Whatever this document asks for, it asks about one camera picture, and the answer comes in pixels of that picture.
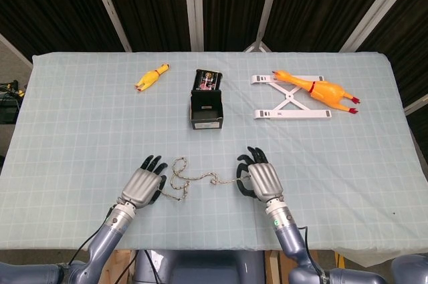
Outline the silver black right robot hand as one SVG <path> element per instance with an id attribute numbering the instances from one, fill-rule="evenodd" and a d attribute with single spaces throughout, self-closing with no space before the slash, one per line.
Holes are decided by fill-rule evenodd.
<path id="1" fill-rule="evenodd" d="M 236 184 L 243 196 L 256 198 L 261 202 L 273 199 L 284 201 L 284 190 L 278 174 L 262 149 L 247 147 L 251 156 L 242 154 L 237 157 Z"/>

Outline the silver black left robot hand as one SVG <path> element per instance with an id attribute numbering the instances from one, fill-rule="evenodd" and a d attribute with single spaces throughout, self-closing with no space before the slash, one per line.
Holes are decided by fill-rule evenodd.
<path id="1" fill-rule="evenodd" d="M 166 163 L 160 163 L 161 156 L 148 156 L 134 172 L 122 190 L 120 198 L 140 209 L 153 204 L 160 196 L 167 178 L 163 171 Z"/>

